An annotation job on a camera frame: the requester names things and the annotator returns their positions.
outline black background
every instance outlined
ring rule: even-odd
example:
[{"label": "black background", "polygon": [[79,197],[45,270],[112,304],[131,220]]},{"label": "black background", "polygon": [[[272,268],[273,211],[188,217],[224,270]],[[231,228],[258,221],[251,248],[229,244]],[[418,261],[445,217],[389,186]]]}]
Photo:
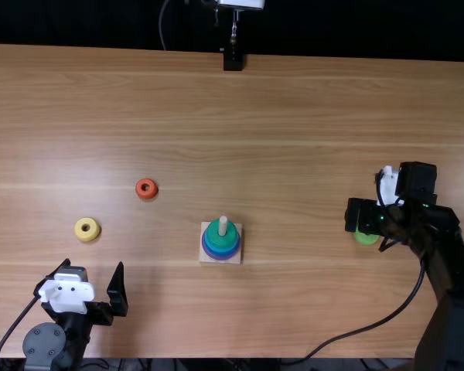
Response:
[{"label": "black background", "polygon": [[[162,0],[0,0],[0,43],[161,49]],[[230,10],[214,27],[200,0],[170,0],[168,49],[217,52]],[[246,53],[464,60],[464,1],[266,0],[244,12]]]}]

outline table surface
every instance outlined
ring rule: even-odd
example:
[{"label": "table surface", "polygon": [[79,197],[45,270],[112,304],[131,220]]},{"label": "table surface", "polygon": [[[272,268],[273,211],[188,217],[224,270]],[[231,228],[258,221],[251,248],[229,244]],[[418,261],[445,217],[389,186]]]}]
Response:
[{"label": "table surface", "polygon": [[[64,258],[107,300],[125,263],[129,312],[86,356],[297,357],[392,312],[418,277],[344,232],[374,173],[438,166],[464,229],[464,63],[0,45],[0,338]],[[153,178],[151,202],[135,183]],[[243,263],[201,266],[200,224],[244,224]],[[73,234],[85,216],[100,237]],[[436,301],[426,280],[390,323],[322,357],[411,357]],[[22,356],[37,305],[3,356]]]}]

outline green ring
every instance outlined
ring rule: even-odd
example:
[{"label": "green ring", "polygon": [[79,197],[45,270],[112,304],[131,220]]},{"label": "green ring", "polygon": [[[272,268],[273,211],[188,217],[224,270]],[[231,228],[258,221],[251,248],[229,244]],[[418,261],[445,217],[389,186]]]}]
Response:
[{"label": "green ring", "polygon": [[363,232],[360,232],[357,227],[356,232],[354,232],[353,235],[357,242],[359,242],[361,245],[367,246],[373,245],[380,239],[380,236],[378,236],[377,234],[365,234]]},{"label": "green ring", "polygon": [[225,233],[225,236],[221,236],[218,234],[219,224],[219,220],[214,220],[210,223],[208,228],[206,228],[206,238],[213,245],[213,248],[217,250],[226,250],[235,246],[239,239],[239,233],[237,233],[235,225],[232,222],[228,222],[227,232]]}]

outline yellow ring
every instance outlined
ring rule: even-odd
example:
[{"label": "yellow ring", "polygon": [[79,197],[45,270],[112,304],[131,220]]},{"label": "yellow ring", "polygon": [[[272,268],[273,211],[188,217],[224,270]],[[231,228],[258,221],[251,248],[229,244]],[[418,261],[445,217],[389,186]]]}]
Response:
[{"label": "yellow ring", "polygon": [[92,241],[100,234],[100,224],[91,218],[79,219],[74,226],[74,233],[83,242]]}]

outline wooden base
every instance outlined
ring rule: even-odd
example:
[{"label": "wooden base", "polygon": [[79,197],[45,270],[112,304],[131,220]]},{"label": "wooden base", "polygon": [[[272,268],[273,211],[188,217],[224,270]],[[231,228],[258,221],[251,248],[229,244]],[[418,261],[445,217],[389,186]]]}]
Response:
[{"label": "wooden base", "polygon": [[242,224],[234,223],[235,227],[237,228],[237,232],[241,237],[241,246],[239,247],[239,251],[236,252],[230,259],[226,260],[216,260],[210,257],[206,251],[203,249],[203,234],[210,225],[211,222],[202,222],[201,223],[201,233],[200,233],[200,263],[222,263],[222,264],[240,264],[242,258]]}]

